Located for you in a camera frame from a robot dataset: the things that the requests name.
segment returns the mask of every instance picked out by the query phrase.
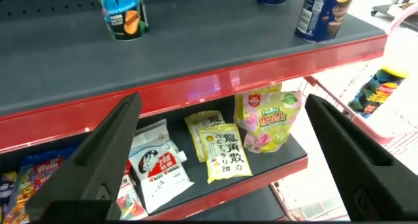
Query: metal rack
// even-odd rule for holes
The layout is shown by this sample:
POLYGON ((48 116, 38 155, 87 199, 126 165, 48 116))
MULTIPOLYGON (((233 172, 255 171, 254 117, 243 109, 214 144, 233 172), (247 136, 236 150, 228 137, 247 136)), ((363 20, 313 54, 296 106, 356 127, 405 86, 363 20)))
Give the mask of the metal rack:
MULTIPOLYGON (((135 91, 146 120, 383 55, 385 32, 350 15, 332 42, 295 38, 302 3, 145 0, 150 33, 116 42, 97 0, 0 0, 1 156, 94 130, 135 91)), ((296 144, 256 176, 182 197, 148 219, 183 219, 306 168, 296 144)))

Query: printed label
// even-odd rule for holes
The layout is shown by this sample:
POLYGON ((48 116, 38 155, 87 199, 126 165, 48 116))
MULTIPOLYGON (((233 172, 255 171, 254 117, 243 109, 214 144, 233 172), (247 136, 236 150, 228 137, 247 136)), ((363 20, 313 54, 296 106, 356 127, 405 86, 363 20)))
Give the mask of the printed label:
POLYGON ((259 119, 260 127, 265 127, 265 126, 270 125, 272 123, 274 123, 273 126, 281 125, 280 123, 277 123, 277 122, 281 122, 281 121, 286 120, 286 113, 280 111, 280 109, 278 107, 277 108, 270 108, 268 110, 262 110, 261 115, 262 115, 262 117, 259 119))
POLYGON ((35 166, 35 189, 39 189, 43 183, 61 166, 63 162, 62 157, 51 159, 45 163, 41 163, 35 166))
POLYGON ((248 104, 252 107, 257 107, 260 105, 261 96, 259 94, 249 95, 248 104))

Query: red shelf edge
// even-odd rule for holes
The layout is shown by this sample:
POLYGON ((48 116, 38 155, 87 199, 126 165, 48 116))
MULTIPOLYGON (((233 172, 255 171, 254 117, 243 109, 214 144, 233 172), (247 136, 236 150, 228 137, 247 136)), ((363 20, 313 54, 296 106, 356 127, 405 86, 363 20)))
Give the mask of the red shelf edge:
POLYGON ((0 153, 94 130, 138 91, 141 118, 383 55, 386 35, 328 46, 0 117, 0 153))
POLYGON ((236 199, 242 195, 248 194, 252 191, 265 187, 272 182, 282 179, 290 174, 296 173, 308 167, 308 157, 303 157, 276 168, 274 170, 265 172, 258 176, 254 176, 239 182, 237 184, 226 187, 220 191, 207 194, 195 200, 178 205, 174 208, 165 210, 158 214, 149 216, 143 220, 171 220, 178 221, 190 217, 199 212, 203 212, 209 208, 213 208, 221 203, 236 199))

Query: yellow candy bag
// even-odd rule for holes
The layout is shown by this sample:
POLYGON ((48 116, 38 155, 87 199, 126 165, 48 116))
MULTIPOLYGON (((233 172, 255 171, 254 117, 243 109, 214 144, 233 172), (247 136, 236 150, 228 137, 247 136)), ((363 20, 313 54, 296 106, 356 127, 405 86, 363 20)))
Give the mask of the yellow candy bag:
POLYGON ((199 130, 208 158, 208 183, 238 176, 253 176, 234 123, 199 130))
POLYGON ((251 152, 276 152, 289 138, 290 128, 303 105, 299 91, 247 93, 243 96, 244 147, 251 152))
POLYGON ((205 156, 204 148, 199 136, 199 129, 204 129, 225 123, 223 121, 221 112, 217 110, 199 112, 184 118, 184 120, 193 138, 197 158, 200 162, 205 162, 207 157, 205 156))
POLYGON ((243 111, 243 100, 245 94, 262 94, 262 93, 271 93, 271 92, 280 92, 281 83, 273 84, 264 88, 253 89, 245 93, 238 93, 235 95, 235 106, 234 106, 234 122, 240 128, 245 129, 244 125, 244 111, 243 111))

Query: snack bag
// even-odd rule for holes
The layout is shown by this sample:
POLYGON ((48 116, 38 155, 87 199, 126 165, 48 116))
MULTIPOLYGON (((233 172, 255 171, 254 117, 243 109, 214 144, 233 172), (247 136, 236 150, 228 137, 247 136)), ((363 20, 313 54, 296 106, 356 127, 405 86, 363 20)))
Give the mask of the snack bag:
POLYGON ((122 178, 120 190, 118 193, 117 203, 121 210, 121 220, 139 220, 147 217, 145 209, 142 207, 141 201, 129 177, 131 164, 128 161, 125 167, 125 174, 122 178))
POLYGON ((251 152, 276 152, 289 138, 292 123, 302 107, 299 91, 244 95, 244 147, 251 152))
POLYGON ((16 172, 8 172, 3 174, 0 179, 0 223, 7 214, 7 204, 12 195, 17 176, 16 172))
POLYGON ((204 156, 205 152, 199 136, 199 129, 224 124, 225 122, 223 121, 221 112, 217 110, 199 112, 186 117, 184 120, 193 138, 197 158, 200 162, 205 162, 207 158, 204 156))
POLYGON ((206 148, 208 183, 237 176, 253 176, 249 169, 240 132, 234 123, 199 130, 206 148))
MULTIPOLYGON (((271 86, 267 86, 264 88, 253 89, 246 93, 262 94, 262 93, 280 92, 280 90, 281 90, 281 83, 273 84, 271 86)), ((239 126, 242 129, 245 129, 243 101, 247 100, 247 99, 244 99, 244 95, 246 93, 239 93, 235 95, 234 122, 237 124, 237 126, 239 126)))
POLYGON ((136 131, 129 162, 138 175, 148 213, 179 195, 191 185, 182 162, 183 152, 170 140, 165 120, 136 131))
POLYGON ((29 155, 22 159, 22 166, 10 197, 8 214, 4 224, 28 223, 25 203, 44 182, 61 166, 76 147, 29 155))

